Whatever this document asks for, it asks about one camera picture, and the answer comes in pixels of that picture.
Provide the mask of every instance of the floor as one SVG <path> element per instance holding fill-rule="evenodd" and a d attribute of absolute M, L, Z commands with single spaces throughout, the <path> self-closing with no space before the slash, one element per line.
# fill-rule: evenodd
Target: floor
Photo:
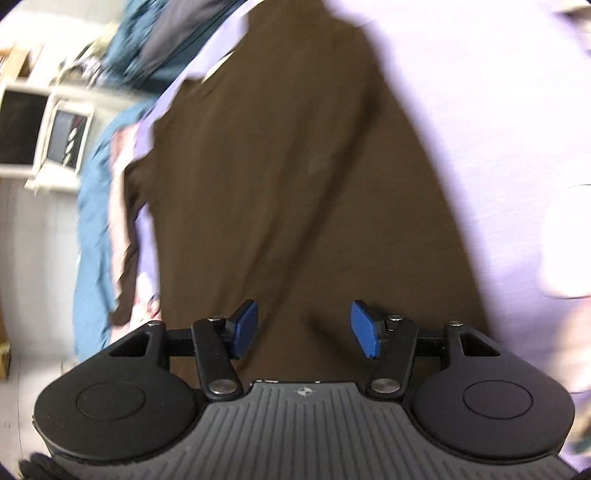
<path fill-rule="evenodd" d="M 18 461 L 33 452 L 45 452 L 31 419 L 35 400 L 61 375 L 62 362 L 14 358 L 7 383 L 0 383 L 0 463 L 17 476 Z"/>

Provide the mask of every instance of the metal screw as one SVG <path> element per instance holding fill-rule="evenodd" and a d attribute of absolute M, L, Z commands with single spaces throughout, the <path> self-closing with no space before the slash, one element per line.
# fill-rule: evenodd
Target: metal screw
<path fill-rule="evenodd" d="M 217 395 L 228 395 L 229 393 L 234 393 L 237 389 L 238 385 L 236 385 L 236 382 L 229 378 L 214 380 L 209 384 L 209 390 Z"/>
<path fill-rule="evenodd" d="M 371 388 L 378 393 L 394 393 L 400 390 L 400 383 L 392 378 L 377 378 L 371 382 Z"/>

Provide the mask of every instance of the computer monitor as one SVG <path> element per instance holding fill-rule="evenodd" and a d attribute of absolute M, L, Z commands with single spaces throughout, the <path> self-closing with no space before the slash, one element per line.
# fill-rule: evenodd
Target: computer monitor
<path fill-rule="evenodd" d="M 0 85 L 0 177 L 34 177 L 51 118 L 47 92 Z"/>
<path fill-rule="evenodd" d="M 93 113 L 93 105 L 53 90 L 0 85 L 0 177 L 32 179 L 48 170 L 75 179 Z"/>

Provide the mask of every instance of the ribbed gray surface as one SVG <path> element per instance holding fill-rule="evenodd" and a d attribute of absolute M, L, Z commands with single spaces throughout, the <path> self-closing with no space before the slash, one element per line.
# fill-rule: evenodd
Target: ribbed gray surface
<path fill-rule="evenodd" d="M 303 396 L 303 388 L 313 392 Z M 257 383 L 240 400 L 210 405 L 197 427 L 166 454 L 130 465 L 60 463 L 81 480 L 566 480 L 574 475 L 554 457 L 510 466 L 455 458 L 423 438 L 401 406 L 369 400 L 352 383 Z"/>

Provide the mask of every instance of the brown shirt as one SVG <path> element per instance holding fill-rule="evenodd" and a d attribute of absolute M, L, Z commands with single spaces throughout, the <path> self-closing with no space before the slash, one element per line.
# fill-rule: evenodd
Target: brown shirt
<path fill-rule="evenodd" d="M 245 381 L 361 380 L 350 304 L 440 328 L 486 320 L 452 214 L 361 30 L 321 2 L 267 0 L 205 83 L 185 82 L 126 171 L 133 218 L 150 203 L 168 328 L 259 303 Z M 177 370 L 186 380 L 195 367 Z"/>

